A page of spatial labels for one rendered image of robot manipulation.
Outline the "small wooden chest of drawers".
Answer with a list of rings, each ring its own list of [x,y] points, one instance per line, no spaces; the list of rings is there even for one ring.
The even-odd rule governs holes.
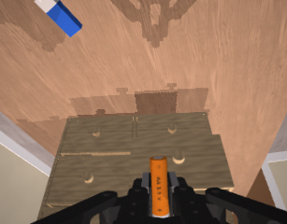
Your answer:
[[[50,172],[50,177],[49,177],[49,181],[48,184],[46,186],[46,190],[44,193],[44,197],[39,209],[39,213],[37,216],[37,220],[40,220],[43,217],[43,213],[44,211],[60,211],[64,208],[59,208],[59,207],[49,207],[48,205],[46,205],[48,196],[49,196],[49,192],[50,192],[50,186],[52,183],[52,179],[54,177],[54,173],[56,170],[56,166],[58,163],[59,159],[92,159],[92,158],[128,158],[130,157],[130,155],[96,155],[96,156],[62,156],[61,150],[63,147],[63,143],[65,140],[65,135],[68,129],[68,125],[71,119],[113,119],[113,118],[133,118],[134,121],[134,130],[133,130],[133,138],[137,138],[137,117],[154,117],[154,116],[174,116],[174,115],[194,115],[194,114],[203,114],[204,115],[204,119],[205,119],[205,123],[207,126],[207,130],[208,130],[208,134],[212,134],[211,128],[210,128],[210,124],[208,121],[208,114],[207,112],[192,112],[192,113],[172,113],[172,114],[151,114],[151,115],[132,115],[132,116],[111,116],[111,117],[90,117],[90,118],[70,118],[67,119],[66,124],[65,124],[65,128],[62,134],[62,138],[60,141],[60,144],[58,146],[58,150],[54,159],[54,163],[52,165],[51,168],[51,172]],[[233,219],[233,214],[232,212],[226,210],[226,214],[228,217],[228,222],[230,224],[235,224],[234,219]]]

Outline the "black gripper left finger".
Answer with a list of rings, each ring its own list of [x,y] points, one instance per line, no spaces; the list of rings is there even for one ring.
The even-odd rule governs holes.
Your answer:
[[[134,180],[126,196],[106,190],[31,224],[90,224],[99,214],[100,224],[147,224],[152,217],[151,173]]]

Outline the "orange aa battery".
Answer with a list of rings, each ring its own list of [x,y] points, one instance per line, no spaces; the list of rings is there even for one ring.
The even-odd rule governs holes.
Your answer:
[[[152,216],[169,217],[167,193],[167,157],[150,158]]]

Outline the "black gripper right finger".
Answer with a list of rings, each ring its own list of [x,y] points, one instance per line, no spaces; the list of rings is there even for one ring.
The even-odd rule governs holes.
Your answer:
[[[205,195],[195,194],[175,172],[167,172],[167,193],[170,216],[180,216],[181,224],[230,224],[226,210],[236,214],[238,224],[287,224],[285,210],[225,189],[209,188]]]

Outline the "blue and white eraser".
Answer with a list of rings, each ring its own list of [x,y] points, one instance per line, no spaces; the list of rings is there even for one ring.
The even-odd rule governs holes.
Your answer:
[[[78,32],[82,24],[60,0],[34,1],[69,37]]]

